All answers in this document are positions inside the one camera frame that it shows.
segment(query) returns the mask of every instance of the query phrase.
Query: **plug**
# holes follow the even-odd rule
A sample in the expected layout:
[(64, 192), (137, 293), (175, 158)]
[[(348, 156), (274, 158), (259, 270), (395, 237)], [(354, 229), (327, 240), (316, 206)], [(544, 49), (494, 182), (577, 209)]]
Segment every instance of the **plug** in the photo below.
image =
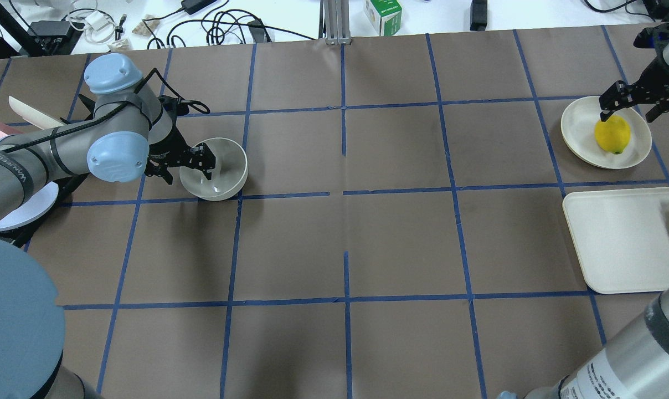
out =
[(88, 25), (91, 26), (95, 31), (102, 30), (111, 24), (109, 19), (99, 11), (94, 11), (89, 14), (89, 16), (84, 18), (84, 21), (88, 23)]
[(189, 15), (192, 15), (214, 2), (216, 2), (216, 0), (182, 0), (182, 8), (184, 8)]

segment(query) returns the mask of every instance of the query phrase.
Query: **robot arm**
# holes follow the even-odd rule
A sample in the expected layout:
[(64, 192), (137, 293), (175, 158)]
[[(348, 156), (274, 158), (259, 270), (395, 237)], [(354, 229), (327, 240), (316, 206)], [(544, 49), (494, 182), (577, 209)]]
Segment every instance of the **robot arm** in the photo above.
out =
[(91, 172), (109, 182), (127, 182), (144, 172), (172, 184), (167, 168), (173, 166), (210, 177), (212, 152), (202, 144), (189, 147), (175, 126), (186, 104), (158, 98), (147, 78), (127, 56), (101, 56), (84, 74), (97, 94), (94, 119), (0, 139), (0, 219), (62, 177)]
[(633, 84), (616, 81), (600, 96), (600, 119), (607, 121), (615, 111), (638, 104), (656, 104), (648, 113), (652, 122), (669, 112), (669, 23), (645, 28), (634, 41), (635, 47), (654, 48), (657, 56)]

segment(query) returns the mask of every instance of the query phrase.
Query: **white tray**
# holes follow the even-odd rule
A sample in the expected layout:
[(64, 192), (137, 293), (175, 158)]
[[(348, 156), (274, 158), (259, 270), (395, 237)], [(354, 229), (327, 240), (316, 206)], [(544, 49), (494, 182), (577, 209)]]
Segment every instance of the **white tray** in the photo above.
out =
[(593, 290), (669, 288), (669, 187), (573, 192), (563, 200), (563, 212)]

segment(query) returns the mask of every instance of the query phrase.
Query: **white cable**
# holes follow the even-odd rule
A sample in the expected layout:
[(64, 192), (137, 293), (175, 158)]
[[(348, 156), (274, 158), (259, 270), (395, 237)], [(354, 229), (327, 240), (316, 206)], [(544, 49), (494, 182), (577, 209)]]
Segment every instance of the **white cable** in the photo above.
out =
[(84, 30), (86, 30), (86, 25), (84, 25), (83, 28), (80, 28), (80, 29), (79, 29), (79, 27), (76, 26), (76, 25), (74, 25), (74, 23), (83, 23), (84, 18), (86, 18), (86, 16), (89, 16), (89, 15), (91, 15), (92, 13), (96, 12), (97, 10), (99, 10), (99, 0), (94, 0), (94, 9), (93, 9), (93, 10), (81, 10), (81, 11), (76, 11), (77, 8), (87, 8), (87, 7), (76, 7), (76, 3), (78, 3), (78, 2), (82, 2), (82, 1), (83, 1), (83, 0), (73, 0), (73, 2), (71, 2), (72, 10), (70, 10), (69, 12), (67, 12), (67, 13), (64, 15), (64, 17), (61, 18), (61, 19), (66, 19), (67, 21), (69, 21), (69, 24), (71, 25), (71, 27), (74, 28), (74, 29), (76, 29), (76, 30), (78, 30), (79, 32), (83, 32)]

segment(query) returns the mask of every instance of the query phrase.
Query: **power adapter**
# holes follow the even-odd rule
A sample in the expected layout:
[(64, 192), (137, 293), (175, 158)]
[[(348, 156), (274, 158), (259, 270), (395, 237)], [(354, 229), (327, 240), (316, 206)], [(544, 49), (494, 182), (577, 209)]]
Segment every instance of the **power adapter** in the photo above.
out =
[(487, 0), (472, 0), (470, 4), (470, 30), (487, 28)]
[(217, 0), (182, 0), (182, 8), (184, 8), (189, 15), (192, 15), (216, 1)]

